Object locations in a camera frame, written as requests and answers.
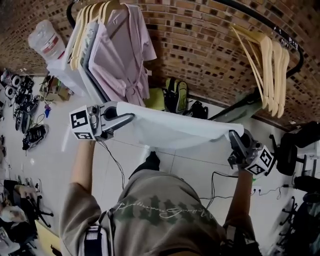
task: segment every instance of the wooden hanger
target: wooden hanger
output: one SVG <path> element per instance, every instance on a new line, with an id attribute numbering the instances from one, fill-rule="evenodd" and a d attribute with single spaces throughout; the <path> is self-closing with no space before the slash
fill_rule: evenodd
<path id="1" fill-rule="evenodd" d="M 87 9 L 87 12 L 88 12 L 88 17 L 87 17 L 87 20 L 88 20 L 88 23 L 89 22 L 95 22 L 95 21 L 98 21 L 98 18 L 99 18 L 99 10 L 100 10 L 100 7 L 101 5 L 104 4 L 104 2 L 99 2 L 99 3 L 95 3 L 95 4 L 92 4 L 88 9 Z M 82 51 L 82 43 L 84 42 L 84 37 L 86 36 L 86 30 L 87 30 L 87 24 L 84 25 L 84 28 L 83 28 L 83 32 L 82 32 L 82 37 L 81 37 L 81 42 L 79 43 L 79 53 L 78 53 L 78 56 L 81 55 L 81 51 Z M 79 67 L 79 65 L 81 65 L 81 58 L 78 57 L 77 58 L 77 67 Z"/>
<path id="2" fill-rule="evenodd" d="M 262 69 L 262 55 L 260 48 L 257 46 L 256 43 L 253 43 L 247 39 L 247 42 L 251 48 L 251 51 L 253 52 L 253 55 L 255 57 L 256 62 L 258 63 L 258 66 L 260 69 Z"/>
<path id="3" fill-rule="evenodd" d="M 256 84 L 258 85 L 258 89 L 259 89 L 259 92 L 260 92 L 261 100 L 262 100 L 262 103 L 263 103 L 264 97 L 263 97 L 263 93 L 262 93 L 262 90 L 261 90 L 261 86 L 263 85 L 263 82 L 262 82 L 261 76 L 260 76 L 260 74 L 258 72 L 258 69 L 257 69 L 255 63 L 253 62 L 253 60 L 252 60 L 247 48 L 245 47 L 244 43 L 242 42 L 238 32 L 235 30 L 235 28 L 233 26 L 231 26 L 231 29 L 233 30 L 233 32 L 235 33 L 236 37 L 240 41 L 240 44 L 241 44 L 241 46 L 242 46 L 242 48 L 243 48 L 243 50 L 245 52 L 245 55 L 249 60 L 249 63 L 250 63 L 250 66 L 252 68 L 252 72 L 253 72 Z"/>
<path id="4" fill-rule="evenodd" d="M 81 18 L 80 18 L 81 25 L 74 43 L 71 60 L 70 60 L 70 67 L 72 70 L 76 70 L 78 68 L 82 39 L 86 31 L 87 24 L 89 22 L 89 14 L 90 14 L 91 8 L 92 8 L 92 5 L 85 6 L 81 14 Z"/>
<path id="5" fill-rule="evenodd" d="M 78 47 L 79 47 L 79 43 L 81 41 L 81 35 L 82 35 L 82 31 L 84 29 L 84 25 L 85 25 L 85 17 L 86 17 L 86 9 L 88 8 L 88 6 L 85 6 L 84 8 L 82 8 L 76 18 L 76 22 L 80 23 L 79 26 L 79 32 L 75 38 L 74 41 L 74 45 L 73 45 L 73 49 L 71 52 L 71 58 L 70 58 L 70 68 L 71 70 L 76 70 L 76 66 L 75 66 L 75 60 L 74 58 L 76 57 L 77 51 L 78 51 Z"/>
<path id="6" fill-rule="evenodd" d="M 119 0 L 111 0 L 104 7 L 102 12 L 102 20 L 105 25 L 108 23 L 110 15 L 113 10 L 126 10 L 127 7 L 124 4 L 120 4 Z"/>
<path id="7" fill-rule="evenodd" d="M 243 35 L 247 40 L 260 45 L 263 66 L 263 100 L 262 108 L 265 109 L 270 103 L 269 91 L 273 92 L 274 79 L 272 73 L 272 41 L 261 32 L 252 32 L 239 25 L 232 25 L 239 34 Z"/>
<path id="8" fill-rule="evenodd" d="M 98 14 L 98 22 L 102 22 L 102 17 L 103 17 L 103 10 L 105 8 L 105 5 L 107 5 L 109 2 L 104 2 L 99 8 L 99 14 Z"/>
<path id="9" fill-rule="evenodd" d="M 280 92 L 283 84 L 284 54 L 279 42 L 272 41 L 272 46 L 274 62 L 274 97 L 271 115 L 274 117 L 279 109 Z"/>
<path id="10" fill-rule="evenodd" d="M 283 70 L 282 70 L 282 85 L 280 90 L 280 100 L 279 100 L 279 110 L 278 110 L 278 118 L 282 117 L 285 112 L 285 103 L 286 103 L 286 83 L 287 83 L 287 68 L 289 65 L 290 55 L 287 49 L 283 48 Z"/>
<path id="11" fill-rule="evenodd" d="M 270 44 L 269 48 L 269 54 L 268 54 L 268 59 L 267 59 L 267 64 L 268 64 L 268 73 L 269 73 L 269 79 L 268 79 L 268 99 L 269 99 L 269 107 L 268 110 L 269 112 L 272 111 L 272 108 L 274 106 L 274 96 L 275 96 L 275 86 L 274 86 L 274 75 L 272 72 L 272 53 L 273 53 L 273 45 L 272 45 L 272 40 L 268 37 L 268 41 Z"/>
<path id="12" fill-rule="evenodd" d="M 92 5 L 92 8 L 89 13 L 89 22 L 95 22 L 99 19 L 100 8 L 104 5 L 105 2 L 98 2 Z"/>
<path id="13" fill-rule="evenodd" d="M 76 70 L 77 66 L 78 66 L 78 49 L 80 48 L 80 44 L 81 44 L 81 39 L 82 39 L 82 34 L 85 28 L 85 24 L 86 24 L 86 14 L 88 14 L 87 10 L 90 6 L 85 6 L 84 8 L 82 8 L 82 12 L 79 16 L 79 19 L 77 19 L 77 22 L 80 22 L 80 27 L 79 27 L 79 32 L 76 36 L 75 42 L 74 42 L 74 46 L 73 46 L 73 50 L 71 53 L 71 59 L 70 59 L 70 68 L 71 70 Z"/>

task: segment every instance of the cardboard box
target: cardboard box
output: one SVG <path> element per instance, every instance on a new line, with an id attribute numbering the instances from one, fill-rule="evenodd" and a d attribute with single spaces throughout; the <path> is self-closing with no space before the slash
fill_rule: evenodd
<path id="1" fill-rule="evenodd" d="M 56 77 L 49 81 L 44 81 L 41 85 L 39 94 L 47 101 L 63 102 L 70 98 L 69 89 Z"/>

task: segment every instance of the white cloth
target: white cloth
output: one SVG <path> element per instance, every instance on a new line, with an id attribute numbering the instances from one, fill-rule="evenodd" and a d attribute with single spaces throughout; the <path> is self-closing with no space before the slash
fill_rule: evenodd
<path id="1" fill-rule="evenodd" d="M 215 140 L 229 130 L 239 136 L 244 134 L 242 124 L 215 122 L 194 117 L 163 112 L 127 102 L 118 102 L 117 115 L 135 114 L 132 121 L 139 142 L 151 147 L 164 149 L 183 149 Z"/>

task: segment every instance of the pink robe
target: pink robe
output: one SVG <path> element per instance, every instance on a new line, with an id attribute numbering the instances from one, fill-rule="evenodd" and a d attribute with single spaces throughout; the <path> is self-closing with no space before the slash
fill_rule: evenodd
<path id="1" fill-rule="evenodd" d="M 145 106 L 149 98 L 147 70 L 143 61 L 157 58 L 140 8 L 113 10 L 108 24 L 99 24 L 89 70 L 116 102 Z"/>

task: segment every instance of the black cable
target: black cable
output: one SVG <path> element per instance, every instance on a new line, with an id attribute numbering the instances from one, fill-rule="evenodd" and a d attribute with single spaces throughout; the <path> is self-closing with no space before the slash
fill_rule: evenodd
<path id="1" fill-rule="evenodd" d="M 45 119 L 45 114 L 44 113 L 38 115 L 38 117 L 36 118 L 35 122 L 32 121 L 32 124 L 29 127 L 32 128 L 32 127 L 35 127 L 35 126 L 39 125 L 44 119 Z"/>
<path id="2" fill-rule="evenodd" d="M 111 152 L 110 152 L 107 144 L 106 144 L 104 141 L 101 141 L 101 142 L 98 141 L 98 143 L 99 143 L 103 148 L 105 148 L 105 149 L 109 152 L 109 154 L 110 154 L 110 156 L 112 157 L 113 161 L 114 161 L 115 164 L 118 166 L 118 168 L 119 168 L 119 170 L 120 170 L 120 172 L 121 172 L 121 179 L 122 179 L 122 184 L 121 184 L 121 185 L 122 185 L 122 189 L 124 189 L 124 188 L 125 188 L 125 173 L 124 173 L 124 169 L 122 168 L 121 164 L 120 164 L 120 163 L 114 158 L 114 156 L 111 154 Z"/>
<path id="3" fill-rule="evenodd" d="M 218 174 L 220 176 L 223 177 L 229 177 L 229 178 L 238 178 L 238 176 L 232 176 L 232 175 L 226 175 L 226 174 L 222 174 L 219 172 L 214 171 L 211 175 L 211 197 L 209 199 L 209 203 L 206 206 L 206 209 L 208 209 L 210 207 L 210 205 L 213 203 L 213 201 L 215 200 L 215 198 L 223 198 L 223 199 L 227 199 L 227 198 L 232 198 L 233 196 L 228 196 L 228 197 L 222 197 L 222 196 L 215 196 L 215 184 L 214 184 L 214 174 Z"/>
<path id="4" fill-rule="evenodd" d="M 207 197 L 200 197 L 200 199 L 205 199 L 205 200 L 209 200 L 208 205 L 206 206 L 206 209 L 208 209 L 210 207 L 210 205 L 213 203 L 215 198 L 222 198 L 222 199 L 229 199 L 229 198 L 233 198 L 233 196 L 227 196 L 227 197 L 223 197 L 223 196 L 219 196 L 219 195 L 215 195 L 215 184 L 214 184 L 214 174 L 223 176 L 223 177 L 228 177 L 228 178 L 238 178 L 238 176 L 232 176 L 232 175 L 226 175 L 226 174 L 222 174 L 219 172 L 214 171 L 211 175 L 211 197 L 207 198 Z M 265 196 L 267 194 L 269 194 L 271 191 L 277 191 L 279 190 L 279 195 L 276 197 L 277 200 L 279 200 L 281 198 L 281 188 L 286 186 L 279 186 L 276 189 L 270 189 L 268 192 L 266 193 L 262 193 L 261 194 L 261 189 L 259 189 L 259 196 Z M 253 193 L 250 196 L 253 196 L 256 193 L 256 189 L 253 190 Z"/>
<path id="5" fill-rule="evenodd" d="M 259 189 L 259 196 L 265 196 L 269 194 L 271 191 L 277 191 L 279 190 L 279 195 L 276 197 L 277 200 L 281 198 L 281 186 L 278 186 L 276 189 L 270 189 L 268 192 L 261 194 L 261 189 Z"/>

